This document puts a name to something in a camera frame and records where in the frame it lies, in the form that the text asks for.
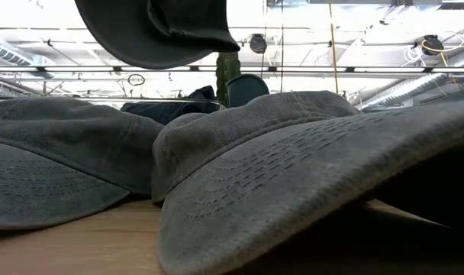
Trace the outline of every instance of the baseball cap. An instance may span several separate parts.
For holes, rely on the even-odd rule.
[[[76,0],[88,30],[133,66],[168,69],[240,47],[227,25],[226,0]]]
[[[461,146],[464,102],[362,114],[332,92],[286,92],[185,115],[153,146],[159,259],[170,274],[236,270]]]
[[[0,229],[58,225],[149,197],[162,127],[77,99],[0,102]]]

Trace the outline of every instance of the dark blue fabric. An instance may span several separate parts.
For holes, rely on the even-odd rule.
[[[214,100],[215,93],[211,86],[197,89],[187,99]],[[125,103],[121,111],[146,118],[152,118],[162,125],[167,125],[181,115],[190,113],[209,114],[218,110],[218,105],[211,102],[138,102]]]

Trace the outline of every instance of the cap brim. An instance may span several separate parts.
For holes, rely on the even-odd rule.
[[[95,39],[119,60],[148,69],[168,69],[212,53],[203,45],[156,39],[147,19],[147,0],[76,0]]]
[[[106,209],[129,191],[0,144],[0,229],[58,225]]]
[[[226,273],[463,144],[464,102],[309,122],[255,137],[168,194],[159,258],[170,274]]]

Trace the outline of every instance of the wooden table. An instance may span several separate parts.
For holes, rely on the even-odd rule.
[[[0,275],[164,274],[159,219],[160,209],[142,201],[44,230],[0,232]],[[325,218],[232,274],[422,273],[464,274],[464,239],[374,202]]]

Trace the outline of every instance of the cactus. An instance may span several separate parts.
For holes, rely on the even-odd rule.
[[[217,58],[217,100],[229,106],[227,83],[240,76],[239,53],[219,53]]]

